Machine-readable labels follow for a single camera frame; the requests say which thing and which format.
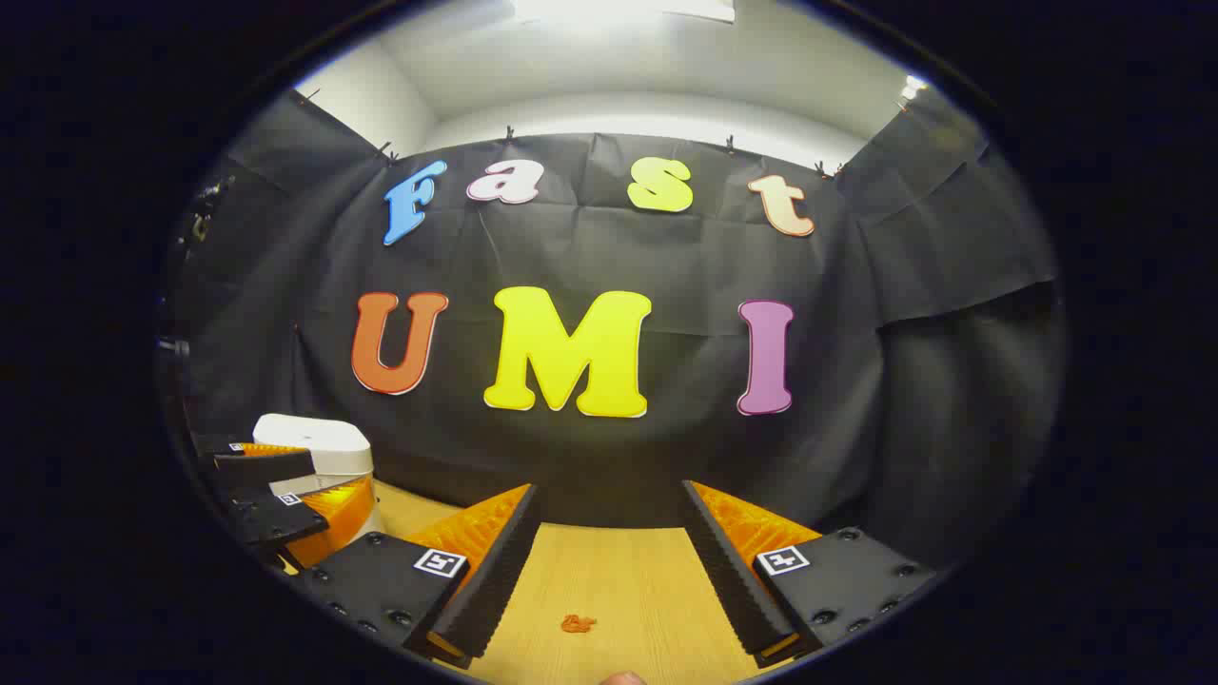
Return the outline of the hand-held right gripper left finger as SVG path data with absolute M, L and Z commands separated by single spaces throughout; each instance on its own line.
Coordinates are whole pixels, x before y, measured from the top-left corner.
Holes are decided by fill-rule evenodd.
M 484 657 L 531 555 L 536 490 L 501 492 L 404 540 L 365 533 L 290 584 L 384 647 L 466 669 Z

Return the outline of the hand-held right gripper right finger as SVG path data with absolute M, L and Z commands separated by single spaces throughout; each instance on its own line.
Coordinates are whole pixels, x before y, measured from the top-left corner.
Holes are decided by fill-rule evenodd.
M 854 637 L 935 579 L 857 527 L 818 533 L 700 481 L 681 488 L 686 533 L 758 667 Z

